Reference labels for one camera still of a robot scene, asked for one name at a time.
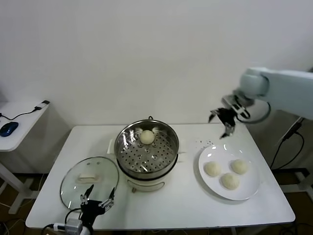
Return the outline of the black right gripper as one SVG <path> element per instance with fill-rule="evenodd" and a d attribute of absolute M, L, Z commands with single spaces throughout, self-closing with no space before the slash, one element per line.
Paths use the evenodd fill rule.
<path fill-rule="evenodd" d="M 218 117 L 220 121 L 224 124 L 225 130 L 224 133 L 220 136 L 220 139 L 230 137 L 233 135 L 235 130 L 235 117 L 237 113 L 233 109 L 227 108 L 217 108 L 210 111 L 208 118 L 208 123 L 210 123 L 215 117 Z"/>

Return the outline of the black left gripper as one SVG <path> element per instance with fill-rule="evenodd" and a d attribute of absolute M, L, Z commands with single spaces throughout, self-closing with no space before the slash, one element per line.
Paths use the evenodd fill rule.
<path fill-rule="evenodd" d="M 104 202 L 89 200 L 89 196 L 94 188 L 94 184 L 92 184 L 84 194 L 80 196 L 80 208 L 82 211 L 81 220 L 83 224 L 93 224 L 97 216 L 103 214 L 103 209 L 108 211 L 114 205 L 114 195 L 115 188 L 112 189 L 108 199 Z"/>

